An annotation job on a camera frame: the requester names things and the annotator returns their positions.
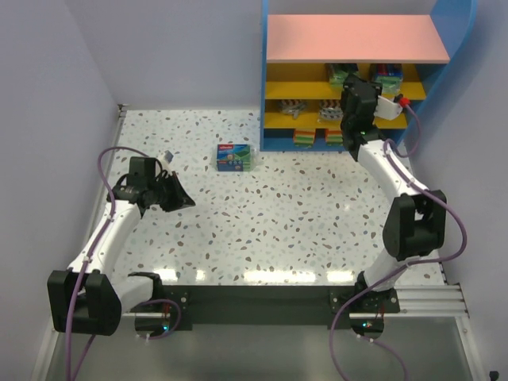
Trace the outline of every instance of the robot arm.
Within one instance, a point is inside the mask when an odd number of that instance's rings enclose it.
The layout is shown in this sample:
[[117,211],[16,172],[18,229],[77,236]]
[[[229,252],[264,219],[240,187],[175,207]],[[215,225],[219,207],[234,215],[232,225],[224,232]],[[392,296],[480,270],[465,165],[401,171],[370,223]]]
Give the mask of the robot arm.
[[[381,90],[382,87],[377,83],[368,83],[350,75],[344,83],[341,97],[344,146],[353,159],[375,178],[391,203],[383,228],[384,248],[373,265],[359,274],[357,292],[385,278],[410,260],[415,260],[415,257],[427,256],[440,248],[445,238],[446,211],[405,183],[387,159],[383,147],[386,138],[374,124],[374,118],[395,119],[402,112],[399,104],[402,96],[390,101],[381,96]],[[406,170],[390,148],[387,154],[413,183],[428,190]],[[431,193],[446,202],[440,190]],[[393,289],[403,272],[378,285],[374,292]]]
[[[81,292],[73,315],[73,333],[111,335],[124,312],[141,302],[159,297],[156,293],[161,282],[155,274],[133,273],[115,285],[109,281],[127,237],[150,206],[158,205],[163,211],[171,212],[195,205],[180,185],[176,173],[170,174],[160,164],[161,171],[156,175],[157,164],[160,161],[155,158],[131,158],[129,173],[113,187],[114,215],[110,216],[113,206],[108,196],[102,219],[87,245],[66,271],[54,271],[50,275],[48,294],[57,331],[65,332],[72,290],[83,262],[87,261],[88,266],[79,285]],[[109,219],[111,222],[102,232]],[[97,237],[100,237],[98,244],[88,259],[92,242]]]

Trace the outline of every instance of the terrazzo floor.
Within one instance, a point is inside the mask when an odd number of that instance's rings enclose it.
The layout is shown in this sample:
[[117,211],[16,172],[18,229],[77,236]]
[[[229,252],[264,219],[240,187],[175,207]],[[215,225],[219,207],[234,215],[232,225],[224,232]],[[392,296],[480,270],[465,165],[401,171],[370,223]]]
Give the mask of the terrazzo floor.
[[[259,135],[255,110],[127,112],[118,145],[150,156],[171,150],[197,206],[147,211],[113,282],[155,271],[166,284],[354,284],[382,248],[383,192],[346,152],[261,152],[251,172],[217,172],[218,143],[258,147]],[[115,153],[111,183],[128,171],[129,156]],[[440,265],[426,264],[397,284],[442,285],[444,278]]]

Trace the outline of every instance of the blue shelf frame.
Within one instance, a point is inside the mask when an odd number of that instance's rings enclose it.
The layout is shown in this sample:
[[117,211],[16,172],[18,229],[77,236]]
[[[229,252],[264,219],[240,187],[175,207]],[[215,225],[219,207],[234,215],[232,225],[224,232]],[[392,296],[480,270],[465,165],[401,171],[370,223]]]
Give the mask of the blue shelf frame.
[[[292,152],[340,152],[343,148],[329,147],[325,144],[323,137],[317,137],[312,148],[295,147],[292,137],[284,136],[276,137],[274,129],[264,128],[264,108],[265,108],[265,92],[267,78],[267,23],[268,23],[268,2],[262,0],[261,10],[261,102],[260,102],[260,150],[261,151],[292,151]],[[413,107],[418,116],[429,112],[429,105],[433,104],[430,100],[439,100],[445,97],[439,91],[440,84],[444,77],[452,70],[453,63],[456,60],[457,53],[462,50],[471,35],[473,25],[476,18],[476,10],[478,8],[477,0],[437,0],[435,6],[430,12],[430,17],[436,27],[444,47],[450,57],[447,64],[419,64],[417,65],[418,74],[427,94],[425,101],[413,102]],[[408,115],[408,126],[406,129],[385,130],[390,138],[394,139],[397,144],[403,140],[412,141],[415,134],[413,118]]]

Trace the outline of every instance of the shelf compartment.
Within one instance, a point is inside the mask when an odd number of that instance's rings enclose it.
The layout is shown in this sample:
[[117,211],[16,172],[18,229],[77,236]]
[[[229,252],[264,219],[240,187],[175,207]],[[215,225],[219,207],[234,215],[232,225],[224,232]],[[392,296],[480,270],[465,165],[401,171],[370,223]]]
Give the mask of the shelf compartment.
[[[369,63],[358,65],[360,77],[368,79]],[[424,100],[425,91],[416,67],[402,65],[404,82],[401,93],[411,100]],[[266,99],[340,99],[342,87],[328,82],[323,63],[269,63],[267,66]]]
[[[405,114],[401,114],[393,121],[376,118],[375,123],[380,129],[405,129],[407,121]],[[279,112],[276,102],[267,102],[264,113],[265,129],[330,129],[337,131],[341,129],[341,123],[319,121],[319,102],[310,102],[309,107],[303,110],[294,119],[292,115]]]
[[429,15],[268,15],[268,63],[449,61]]
[[303,148],[294,145],[293,138],[290,137],[265,137],[263,151],[289,151],[289,152],[343,152],[342,146],[326,145],[325,138],[317,138],[312,148]]

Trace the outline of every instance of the boxed product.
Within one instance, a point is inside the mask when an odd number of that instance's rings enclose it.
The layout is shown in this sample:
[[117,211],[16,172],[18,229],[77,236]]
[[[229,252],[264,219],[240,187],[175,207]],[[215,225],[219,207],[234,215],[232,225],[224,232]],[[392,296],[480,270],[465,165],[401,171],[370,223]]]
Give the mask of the boxed product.
[[252,150],[249,144],[219,144],[217,146],[218,171],[250,171]]
[[371,80],[383,85],[383,94],[397,95],[403,81],[400,63],[374,63],[371,65]]
[[342,86],[350,74],[354,74],[357,77],[360,76],[356,63],[327,63],[326,71],[328,72],[328,80],[332,86]]

